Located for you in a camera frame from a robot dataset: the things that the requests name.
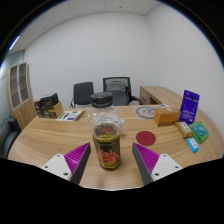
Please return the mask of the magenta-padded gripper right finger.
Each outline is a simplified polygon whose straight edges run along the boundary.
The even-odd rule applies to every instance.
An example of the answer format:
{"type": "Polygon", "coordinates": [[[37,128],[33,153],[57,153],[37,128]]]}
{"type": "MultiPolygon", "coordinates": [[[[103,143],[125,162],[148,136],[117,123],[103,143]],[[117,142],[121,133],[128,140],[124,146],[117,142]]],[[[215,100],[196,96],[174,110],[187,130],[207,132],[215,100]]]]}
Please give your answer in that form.
{"type": "Polygon", "coordinates": [[[157,154],[137,143],[133,144],[132,153],[145,185],[182,169],[168,154],[157,154]]]}

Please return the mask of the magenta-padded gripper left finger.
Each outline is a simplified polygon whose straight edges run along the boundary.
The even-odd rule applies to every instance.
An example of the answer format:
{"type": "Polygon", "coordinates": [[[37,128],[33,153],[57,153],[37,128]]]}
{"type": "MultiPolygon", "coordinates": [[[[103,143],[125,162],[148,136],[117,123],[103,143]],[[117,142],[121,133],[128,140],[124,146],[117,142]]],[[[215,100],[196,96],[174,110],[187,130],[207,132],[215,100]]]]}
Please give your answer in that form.
{"type": "Polygon", "coordinates": [[[42,169],[78,185],[90,153],[90,144],[86,143],[65,155],[56,154],[42,166],[42,169]]]}

